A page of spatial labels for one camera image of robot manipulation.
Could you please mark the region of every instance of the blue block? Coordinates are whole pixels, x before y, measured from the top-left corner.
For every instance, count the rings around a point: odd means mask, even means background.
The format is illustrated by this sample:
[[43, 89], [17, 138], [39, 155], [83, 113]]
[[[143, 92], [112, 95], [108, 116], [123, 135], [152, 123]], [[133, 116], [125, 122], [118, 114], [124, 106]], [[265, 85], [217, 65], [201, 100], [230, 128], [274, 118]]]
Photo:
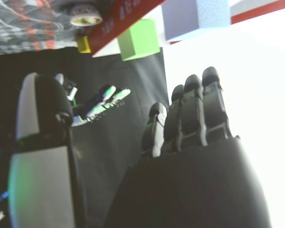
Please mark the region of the blue block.
[[162, 4], [167, 41], [180, 41], [231, 24], [228, 0], [167, 0]]

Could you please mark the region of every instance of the bright white background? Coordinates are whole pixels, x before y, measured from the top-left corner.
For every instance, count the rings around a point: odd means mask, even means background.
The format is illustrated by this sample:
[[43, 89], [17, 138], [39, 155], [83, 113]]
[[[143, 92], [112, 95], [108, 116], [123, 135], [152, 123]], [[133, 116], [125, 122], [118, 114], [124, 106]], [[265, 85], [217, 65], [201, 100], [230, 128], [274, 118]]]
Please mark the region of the bright white background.
[[191, 74], [220, 72], [233, 135], [261, 180], [274, 228], [285, 228], [285, 9], [165, 46], [169, 98]]

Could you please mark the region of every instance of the red banner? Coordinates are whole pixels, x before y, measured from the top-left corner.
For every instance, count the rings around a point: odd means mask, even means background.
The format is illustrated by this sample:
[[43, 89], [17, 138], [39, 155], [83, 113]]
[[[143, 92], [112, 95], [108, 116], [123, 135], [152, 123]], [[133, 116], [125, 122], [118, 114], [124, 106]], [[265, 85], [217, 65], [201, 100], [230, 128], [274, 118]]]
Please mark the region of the red banner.
[[95, 54], [114, 38], [121, 35], [132, 24], [141, 19], [165, 0], [115, 0], [104, 21], [96, 25], [88, 37]]

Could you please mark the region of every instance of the black surface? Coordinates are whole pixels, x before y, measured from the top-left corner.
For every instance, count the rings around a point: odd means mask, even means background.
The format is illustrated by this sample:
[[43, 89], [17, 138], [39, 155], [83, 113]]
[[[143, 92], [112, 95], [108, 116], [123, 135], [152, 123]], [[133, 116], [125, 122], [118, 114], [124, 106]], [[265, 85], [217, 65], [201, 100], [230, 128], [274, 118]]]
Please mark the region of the black surface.
[[127, 167], [140, 156], [150, 107], [155, 102], [168, 107], [162, 53], [128, 62], [119, 55], [92, 58], [76, 48], [0, 56], [0, 119], [12, 133], [19, 89], [30, 72], [63, 73], [77, 83], [77, 103], [87, 101], [106, 84], [132, 91], [125, 106], [108, 110], [98, 122], [73, 129], [87, 217], [93, 227], [100, 227]]
[[104, 228], [270, 228], [265, 196], [239, 138], [130, 168]]

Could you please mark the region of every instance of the tape roll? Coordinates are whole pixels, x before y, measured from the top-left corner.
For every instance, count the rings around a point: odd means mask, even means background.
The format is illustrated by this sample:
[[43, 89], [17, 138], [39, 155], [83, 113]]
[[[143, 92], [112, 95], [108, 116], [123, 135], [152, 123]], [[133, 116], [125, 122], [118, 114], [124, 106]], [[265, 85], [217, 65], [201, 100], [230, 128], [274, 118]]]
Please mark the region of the tape roll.
[[96, 7], [89, 4], [76, 5], [71, 9], [71, 24], [75, 26], [93, 26], [103, 21]]

